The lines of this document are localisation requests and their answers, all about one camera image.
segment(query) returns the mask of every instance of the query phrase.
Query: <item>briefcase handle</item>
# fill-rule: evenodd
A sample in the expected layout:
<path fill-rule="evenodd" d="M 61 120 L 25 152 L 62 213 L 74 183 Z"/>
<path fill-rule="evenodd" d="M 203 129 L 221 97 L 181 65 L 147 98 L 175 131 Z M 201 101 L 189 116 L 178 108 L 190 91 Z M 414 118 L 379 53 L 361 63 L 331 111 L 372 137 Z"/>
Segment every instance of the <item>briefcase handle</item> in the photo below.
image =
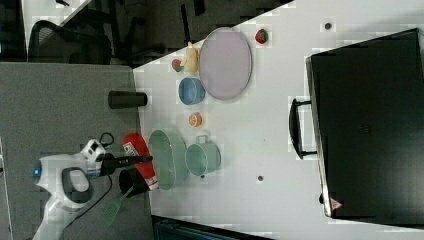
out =
<path fill-rule="evenodd" d="M 299 111 L 298 107 L 303 105 L 309 105 L 311 101 L 300 102 L 297 101 L 296 98 L 293 99 L 292 106 L 290 108 L 290 116 L 289 116 L 289 131 L 290 138 L 292 140 L 292 144 L 294 149 L 296 150 L 297 155 L 299 155 L 300 159 L 303 159 L 304 156 L 317 154 L 317 151 L 306 152 L 303 151 L 302 148 L 302 133 L 300 130 L 300 121 L 299 121 Z"/>

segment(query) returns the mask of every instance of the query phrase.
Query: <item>green mug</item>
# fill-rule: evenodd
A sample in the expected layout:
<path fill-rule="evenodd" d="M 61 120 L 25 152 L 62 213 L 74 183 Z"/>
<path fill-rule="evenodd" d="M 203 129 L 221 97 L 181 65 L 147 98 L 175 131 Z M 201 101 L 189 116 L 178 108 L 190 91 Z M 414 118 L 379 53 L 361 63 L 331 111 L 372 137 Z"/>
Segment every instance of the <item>green mug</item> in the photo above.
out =
<path fill-rule="evenodd" d="M 218 169 L 221 154 L 218 147 L 208 141 L 208 136 L 196 137 L 196 143 L 187 148 L 185 155 L 187 169 L 196 176 L 203 176 Z"/>

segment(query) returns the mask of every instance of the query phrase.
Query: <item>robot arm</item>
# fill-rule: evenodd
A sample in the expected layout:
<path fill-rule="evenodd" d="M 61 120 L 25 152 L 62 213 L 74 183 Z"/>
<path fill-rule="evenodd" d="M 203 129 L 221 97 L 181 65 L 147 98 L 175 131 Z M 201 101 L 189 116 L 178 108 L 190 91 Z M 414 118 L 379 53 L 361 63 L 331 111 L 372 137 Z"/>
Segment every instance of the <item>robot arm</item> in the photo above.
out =
<path fill-rule="evenodd" d="M 34 240 L 59 240 L 65 228 L 80 214 L 93 196 L 89 178 L 111 175 L 116 168 L 149 161 L 151 157 L 115 158 L 106 153 L 104 145 L 92 139 L 74 155 L 60 154 L 43 157 L 34 177 L 36 185 L 46 189 L 51 197 L 46 203 L 44 217 Z"/>

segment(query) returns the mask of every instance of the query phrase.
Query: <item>red spray bottle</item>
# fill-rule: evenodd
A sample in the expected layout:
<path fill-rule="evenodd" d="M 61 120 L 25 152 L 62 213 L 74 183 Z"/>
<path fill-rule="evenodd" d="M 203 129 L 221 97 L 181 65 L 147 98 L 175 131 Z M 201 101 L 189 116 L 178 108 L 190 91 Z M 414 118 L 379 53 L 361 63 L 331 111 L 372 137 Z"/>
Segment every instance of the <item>red spray bottle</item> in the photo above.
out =
<path fill-rule="evenodd" d="M 146 142 L 139 133 L 129 133 L 125 135 L 123 139 L 123 146 L 125 153 L 128 156 L 150 156 Z M 137 163 L 135 164 L 135 167 L 143 176 L 150 190 L 154 190 L 159 187 L 152 161 Z"/>

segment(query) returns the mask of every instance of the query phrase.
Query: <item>white table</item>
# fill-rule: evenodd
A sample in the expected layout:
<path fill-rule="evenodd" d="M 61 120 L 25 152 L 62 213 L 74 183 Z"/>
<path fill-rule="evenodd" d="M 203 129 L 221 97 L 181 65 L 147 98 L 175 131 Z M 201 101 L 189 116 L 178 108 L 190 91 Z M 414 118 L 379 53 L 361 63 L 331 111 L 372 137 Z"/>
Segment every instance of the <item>white table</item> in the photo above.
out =
<path fill-rule="evenodd" d="M 222 153 L 221 168 L 204 179 L 189 174 L 170 194 L 151 192 L 152 214 L 273 239 L 422 239 L 418 230 L 325 217 L 318 162 L 297 157 L 288 115 L 294 97 L 308 98 L 308 56 L 424 27 L 423 8 L 419 0 L 296 0 L 236 26 L 251 47 L 253 74 L 243 96 L 230 102 L 209 95 L 194 106 L 180 102 L 177 87 L 189 74 L 173 71 L 171 61 L 185 49 L 135 69 L 138 91 L 150 96 L 140 108 L 146 140 L 159 125 L 177 129 L 187 146 L 208 131 Z M 265 46 L 254 41 L 260 28 L 270 32 Z M 310 109 L 303 109 L 304 143 L 314 149 Z M 196 111 L 204 119 L 200 129 L 187 120 Z"/>
<path fill-rule="evenodd" d="M 47 20 L 63 26 L 91 0 L 65 0 L 65 2 L 69 3 L 68 7 L 56 3 L 55 0 L 21 0 L 27 48 L 32 27 L 36 22 Z"/>

